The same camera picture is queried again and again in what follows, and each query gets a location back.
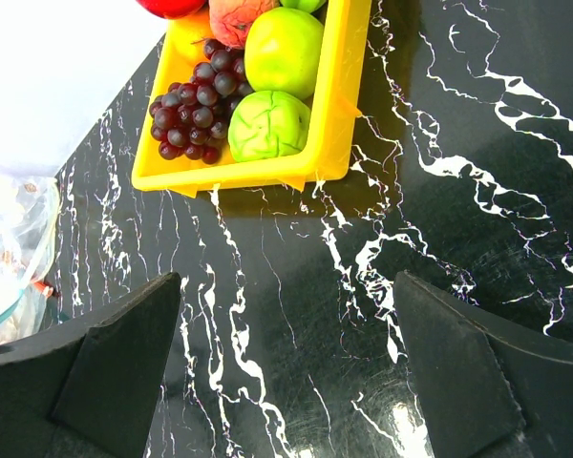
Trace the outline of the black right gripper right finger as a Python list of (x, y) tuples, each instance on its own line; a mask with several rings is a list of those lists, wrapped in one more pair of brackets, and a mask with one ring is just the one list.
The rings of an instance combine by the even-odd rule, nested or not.
[(403, 271), (394, 305), (437, 457), (573, 457), (573, 343)]

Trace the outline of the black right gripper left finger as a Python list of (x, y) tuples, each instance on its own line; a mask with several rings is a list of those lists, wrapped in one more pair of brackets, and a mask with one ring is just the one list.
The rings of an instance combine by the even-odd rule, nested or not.
[(0, 457), (140, 457), (180, 310), (177, 273), (0, 344)]

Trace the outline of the wrinkled green round fruit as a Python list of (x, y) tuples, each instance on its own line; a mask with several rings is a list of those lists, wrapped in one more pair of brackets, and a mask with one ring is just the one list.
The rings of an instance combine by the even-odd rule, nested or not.
[(249, 94), (229, 121), (230, 153), (239, 163), (297, 155), (307, 145), (310, 117), (308, 105), (291, 94)]

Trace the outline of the bright red apple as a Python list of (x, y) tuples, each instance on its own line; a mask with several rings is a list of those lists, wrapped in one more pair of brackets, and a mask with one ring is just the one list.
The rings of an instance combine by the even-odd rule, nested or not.
[(179, 19), (196, 13), (204, 7), (205, 0), (137, 0), (148, 12), (164, 19)]

